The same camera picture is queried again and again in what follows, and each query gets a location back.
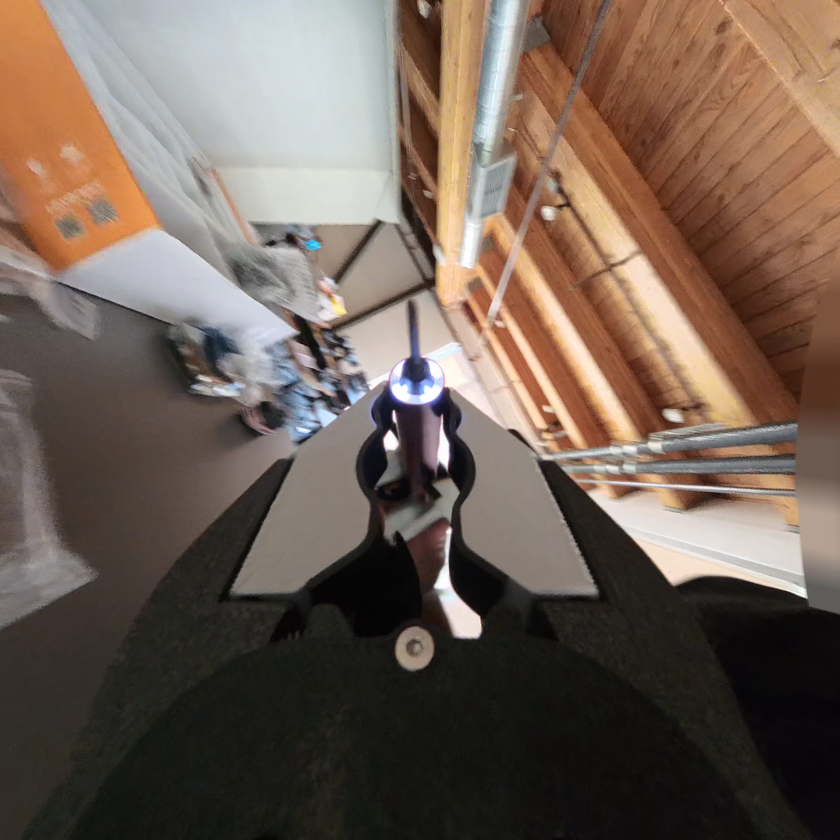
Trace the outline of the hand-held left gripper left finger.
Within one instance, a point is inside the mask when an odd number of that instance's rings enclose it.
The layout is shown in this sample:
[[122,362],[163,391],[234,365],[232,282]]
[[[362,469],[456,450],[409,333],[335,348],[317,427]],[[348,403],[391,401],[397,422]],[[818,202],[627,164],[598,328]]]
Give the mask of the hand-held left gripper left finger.
[[386,389],[375,387],[299,447],[228,591],[306,601],[382,533],[374,488],[387,467]]

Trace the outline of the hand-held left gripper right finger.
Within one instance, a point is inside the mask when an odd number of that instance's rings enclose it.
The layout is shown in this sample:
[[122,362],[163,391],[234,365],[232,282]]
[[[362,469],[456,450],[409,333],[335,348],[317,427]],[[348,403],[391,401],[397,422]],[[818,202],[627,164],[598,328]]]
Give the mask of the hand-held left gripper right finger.
[[449,574],[461,599],[597,599],[599,589],[535,453],[448,389],[457,488]]

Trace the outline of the red handled screwdriver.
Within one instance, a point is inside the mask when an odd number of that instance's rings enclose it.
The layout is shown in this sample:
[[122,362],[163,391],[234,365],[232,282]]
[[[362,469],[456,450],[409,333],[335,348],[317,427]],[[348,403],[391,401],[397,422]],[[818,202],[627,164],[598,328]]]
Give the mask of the red handled screwdriver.
[[426,503],[438,497],[439,440],[445,395],[440,364],[421,353],[417,305],[406,305],[409,353],[392,369],[387,395],[392,405],[401,473],[388,486],[391,501]]

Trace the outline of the steel tension rod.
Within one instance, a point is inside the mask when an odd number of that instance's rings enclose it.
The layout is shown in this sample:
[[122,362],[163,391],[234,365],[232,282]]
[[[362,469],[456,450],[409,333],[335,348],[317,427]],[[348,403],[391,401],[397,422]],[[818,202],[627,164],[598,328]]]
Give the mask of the steel tension rod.
[[631,444],[609,444],[600,448],[564,450],[560,453],[544,455],[542,459],[573,463],[586,459],[622,459],[711,449],[794,444],[798,431],[797,422],[772,423],[756,427],[730,427],[694,434],[649,437],[643,442]]
[[602,1],[600,3],[600,6],[598,7],[595,20],[590,30],[590,34],[587,37],[582,51],[579,66],[576,72],[574,73],[574,77],[570,84],[568,93],[565,97],[560,116],[557,118],[554,124],[548,148],[545,152],[541,168],[539,170],[538,179],[535,182],[534,187],[531,191],[528,203],[522,216],[521,224],[519,225],[516,236],[513,239],[512,245],[510,246],[504,269],[501,273],[499,283],[497,284],[497,290],[493,298],[491,299],[490,307],[486,316],[485,326],[483,327],[482,332],[479,336],[479,347],[481,349],[483,349],[484,346],[487,344],[489,336],[495,328],[497,315],[499,313],[499,310],[501,309],[501,303],[503,302],[508,286],[510,284],[513,270],[516,267],[519,255],[522,251],[524,239],[529,230],[529,226],[533,219],[533,216],[538,208],[539,199],[541,197],[543,188],[547,185],[547,182],[549,180],[549,173],[551,164],[553,162],[553,157],[559,147],[560,140],[563,137],[566,125],[569,121],[573,109],[574,99],[581,89],[583,79],[585,78],[586,71],[592,59],[592,54],[595,51],[598,39],[600,38],[604,23],[606,21],[606,17],[609,14],[612,4],[612,1]]
[[622,461],[598,465],[561,464],[560,467],[571,476],[792,476],[796,471],[796,458],[794,455],[739,456],[647,462]]

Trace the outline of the clear plastic bag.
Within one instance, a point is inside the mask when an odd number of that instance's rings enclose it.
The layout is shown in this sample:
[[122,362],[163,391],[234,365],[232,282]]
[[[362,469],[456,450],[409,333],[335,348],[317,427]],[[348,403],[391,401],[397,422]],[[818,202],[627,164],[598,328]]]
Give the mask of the clear plastic bag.
[[95,580],[56,524],[34,420],[34,386],[1,371],[1,628]]

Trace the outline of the person's dark clothing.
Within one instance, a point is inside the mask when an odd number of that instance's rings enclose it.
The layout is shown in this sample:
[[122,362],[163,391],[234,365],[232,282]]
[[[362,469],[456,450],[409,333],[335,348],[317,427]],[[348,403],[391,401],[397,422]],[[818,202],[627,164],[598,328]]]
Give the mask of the person's dark clothing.
[[763,761],[814,838],[839,838],[839,616],[727,576],[678,584]]

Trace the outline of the orange printed panel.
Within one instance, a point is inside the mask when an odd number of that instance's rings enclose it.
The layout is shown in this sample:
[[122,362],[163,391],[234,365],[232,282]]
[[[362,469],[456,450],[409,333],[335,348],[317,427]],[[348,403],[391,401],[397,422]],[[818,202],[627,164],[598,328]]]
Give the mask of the orange printed panel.
[[1,160],[53,269],[161,229],[41,2],[1,2]]

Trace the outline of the silver ventilation duct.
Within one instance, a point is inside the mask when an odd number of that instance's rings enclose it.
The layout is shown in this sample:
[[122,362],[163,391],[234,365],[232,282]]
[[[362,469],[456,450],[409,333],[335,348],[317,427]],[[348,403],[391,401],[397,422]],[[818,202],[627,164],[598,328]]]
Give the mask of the silver ventilation duct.
[[530,1],[492,1],[482,50],[470,150],[468,192],[458,263],[476,267],[490,218],[501,214],[517,166],[507,140]]

